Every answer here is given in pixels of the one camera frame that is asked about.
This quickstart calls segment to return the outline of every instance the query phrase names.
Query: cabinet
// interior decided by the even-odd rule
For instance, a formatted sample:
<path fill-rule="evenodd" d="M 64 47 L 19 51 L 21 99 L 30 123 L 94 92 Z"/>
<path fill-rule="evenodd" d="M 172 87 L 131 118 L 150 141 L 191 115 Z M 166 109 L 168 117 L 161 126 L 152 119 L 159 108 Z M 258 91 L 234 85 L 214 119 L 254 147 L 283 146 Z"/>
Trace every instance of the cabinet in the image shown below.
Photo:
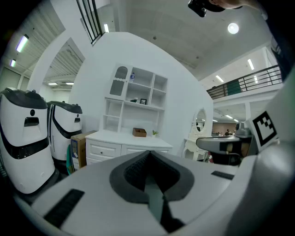
<path fill-rule="evenodd" d="M 161 151 L 164 153 L 168 153 L 170 148 L 156 148 L 156 147 L 151 148 L 151 147 L 136 147 L 136 146 L 122 145 L 121 156 L 131 154 L 131 153 L 142 152 L 146 150 L 154 150 L 154 151 Z"/>
<path fill-rule="evenodd" d="M 94 140 L 86 141 L 86 157 L 88 158 L 107 160 L 119 156 L 121 156 L 121 145 Z"/>
<path fill-rule="evenodd" d="M 101 162 L 101 160 L 95 160 L 95 159 L 86 157 L 86 164 L 87 165 L 95 164 L 97 162 Z"/>
<path fill-rule="evenodd" d="M 159 138 L 140 138 L 128 133 L 115 133 L 108 130 L 98 131 L 86 136 L 86 162 L 97 161 L 146 150 L 171 153 L 173 146 Z"/>
<path fill-rule="evenodd" d="M 125 99 L 131 70 L 131 66 L 116 64 L 106 90 L 106 98 L 119 100 Z"/>
<path fill-rule="evenodd" d="M 116 64 L 105 95 L 105 112 L 100 119 L 100 130 L 132 132 L 139 126 L 151 135 L 161 132 L 168 79 L 153 72 L 129 65 Z"/>

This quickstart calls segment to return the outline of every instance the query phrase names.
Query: white robot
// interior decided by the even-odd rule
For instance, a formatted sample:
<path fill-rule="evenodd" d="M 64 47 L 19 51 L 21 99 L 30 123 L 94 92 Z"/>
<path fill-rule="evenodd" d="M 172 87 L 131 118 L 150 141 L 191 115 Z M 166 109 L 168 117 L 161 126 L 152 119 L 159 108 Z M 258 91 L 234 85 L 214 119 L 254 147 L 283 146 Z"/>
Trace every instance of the white robot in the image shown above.
<path fill-rule="evenodd" d="M 46 102 L 39 94 L 6 88 L 0 105 L 0 149 L 15 188 L 30 194 L 54 173 L 46 130 Z"/>
<path fill-rule="evenodd" d="M 78 104 L 50 101 L 47 103 L 47 128 L 51 155 L 55 163 L 66 162 L 71 137 L 81 134 L 82 109 Z"/>

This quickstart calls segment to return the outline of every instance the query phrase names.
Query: white shelf unit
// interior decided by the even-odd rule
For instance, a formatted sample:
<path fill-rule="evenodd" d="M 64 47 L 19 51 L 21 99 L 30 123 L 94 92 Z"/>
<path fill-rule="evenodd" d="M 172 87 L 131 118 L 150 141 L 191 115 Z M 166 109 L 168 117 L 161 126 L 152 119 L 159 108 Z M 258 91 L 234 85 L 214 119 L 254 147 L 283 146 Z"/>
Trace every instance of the white shelf unit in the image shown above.
<path fill-rule="evenodd" d="M 123 101 L 106 99 L 105 114 L 102 116 L 100 122 L 103 130 L 120 132 L 123 106 Z"/>
<path fill-rule="evenodd" d="M 130 133 L 132 127 L 137 127 L 146 129 L 148 135 L 151 135 L 153 129 L 160 132 L 163 111 L 165 111 L 168 79 L 140 68 L 120 66 L 128 69 L 128 76 L 134 73 L 134 81 L 131 82 L 130 77 L 126 78 L 124 88 L 121 88 L 122 86 L 119 88 L 124 91 L 123 96 L 113 98 L 112 94 L 107 93 L 100 129 Z M 138 98 L 136 103 L 131 102 L 134 98 Z M 146 105 L 140 104 L 141 99 L 147 100 Z"/>
<path fill-rule="evenodd" d="M 134 83 L 152 87 L 154 73 L 133 67 L 131 74 L 134 73 Z"/>
<path fill-rule="evenodd" d="M 146 99 L 147 100 L 146 105 L 149 105 L 151 90 L 152 90 L 152 87 L 129 82 L 125 100 L 131 101 L 134 98 L 138 98 L 137 102 L 140 102 L 141 99 Z"/>
<path fill-rule="evenodd" d="M 166 90 L 167 90 L 167 82 L 168 82 L 168 80 L 166 78 L 164 78 L 162 76 L 159 76 L 159 75 L 155 75 L 153 88 L 157 89 L 157 90 L 160 90 L 160 91 L 163 91 L 163 92 L 166 92 Z"/>

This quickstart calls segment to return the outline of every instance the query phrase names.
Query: ceiling light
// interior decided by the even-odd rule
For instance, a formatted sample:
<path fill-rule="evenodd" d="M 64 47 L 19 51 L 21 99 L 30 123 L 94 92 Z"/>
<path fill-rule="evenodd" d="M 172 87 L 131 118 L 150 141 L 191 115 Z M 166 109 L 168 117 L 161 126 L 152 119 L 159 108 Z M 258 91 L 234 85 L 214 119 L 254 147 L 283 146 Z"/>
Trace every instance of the ceiling light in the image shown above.
<path fill-rule="evenodd" d="M 248 63 L 249 63 L 249 65 L 250 65 L 250 67 L 251 67 L 251 70 L 254 70 L 254 66 L 253 66 L 253 64 L 252 64 L 251 59 L 248 60 Z"/>
<path fill-rule="evenodd" d="M 26 42 L 28 41 L 28 39 L 29 39 L 29 36 L 27 36 L 27 35 L 24 35 L 22 37 L 22 39 L 20 40 L 18 47 L 17 47 L 18 52 L 22 51 L 22 49 L 23 49 L 24 45 L 26 44 Z"/>
<path fill-rule="evenodd" d="M 220 78 L 220 76 L 216 76 L 217 79 L 219 79 L 221 82 L 224 82 L 222 78 Z"/>
<path fill-rule="evenodd" d="M 11 60 L 10 65 L 11 65 L 12 67 L 14 67 L 14 65 L 15 65 L 15 59 L 12 59 L 12 60 Z"/>
<path fill-rule="evenodd" d="M 107 24 L 104 24 L 103 26 L 105 27 L 105 32 L 108 33 L 109 32 L 109 27 L 107 26 Z"/>
<path fill-rule="evenodd" d="M 227 30 L 234 35 L 239 32 L 239 26 L 236 23 L 230 23 Z"/>

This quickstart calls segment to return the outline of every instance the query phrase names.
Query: black vent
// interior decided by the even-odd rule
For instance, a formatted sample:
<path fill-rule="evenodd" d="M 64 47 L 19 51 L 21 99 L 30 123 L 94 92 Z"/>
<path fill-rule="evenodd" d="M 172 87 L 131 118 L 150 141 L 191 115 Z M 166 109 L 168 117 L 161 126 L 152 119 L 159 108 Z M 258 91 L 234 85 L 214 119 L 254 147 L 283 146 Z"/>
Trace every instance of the black vent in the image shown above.
<path fill-rule="evenodd" d="M 80 201 L 84 192 L 71 189 L 44 217 L 46 221 L 59 228 Z"/>

